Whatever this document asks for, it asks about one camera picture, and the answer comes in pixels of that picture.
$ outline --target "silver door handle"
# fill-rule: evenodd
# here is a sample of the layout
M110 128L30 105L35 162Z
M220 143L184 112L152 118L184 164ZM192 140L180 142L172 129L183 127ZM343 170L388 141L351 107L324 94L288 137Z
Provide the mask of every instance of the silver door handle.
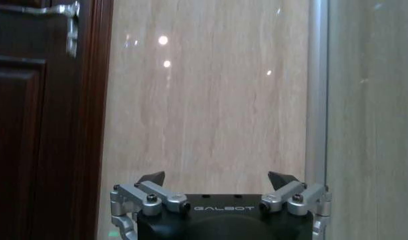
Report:
M58 5L46 8L22 7L12 8L16 12L23 12L27 14L34 14L38 16L46 16L51 14L60 14L68 18L68 35L67 35L67 53L76 57L78 50L78 20L80 3L76 1L71 5Z

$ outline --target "bolt head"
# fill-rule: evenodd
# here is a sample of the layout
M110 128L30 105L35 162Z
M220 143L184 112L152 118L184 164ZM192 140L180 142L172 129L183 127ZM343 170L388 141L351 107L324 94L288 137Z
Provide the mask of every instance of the bolt head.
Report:
M295 194L292 196L292 200L298 203L303 203L303 195L302 194Z
M147 196L147 200L148 200L150 203L154 203L154 202L158 201L158 196L154 193L151 193Z
M271 206L266 202L260 202L259 209L263 214L267 214L271 210Z
M180 205L180 213L186 214L191 210L191 204L190 202L184 202Z

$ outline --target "wall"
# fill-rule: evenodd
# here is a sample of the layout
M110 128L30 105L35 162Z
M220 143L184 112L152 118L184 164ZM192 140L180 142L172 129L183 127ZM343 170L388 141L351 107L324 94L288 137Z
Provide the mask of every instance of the wall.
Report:
M408 0L330 1L332 240L408 240Z
M115 1L99 239L114 184L143 174L187 193L303 180L307 39L307 0Z

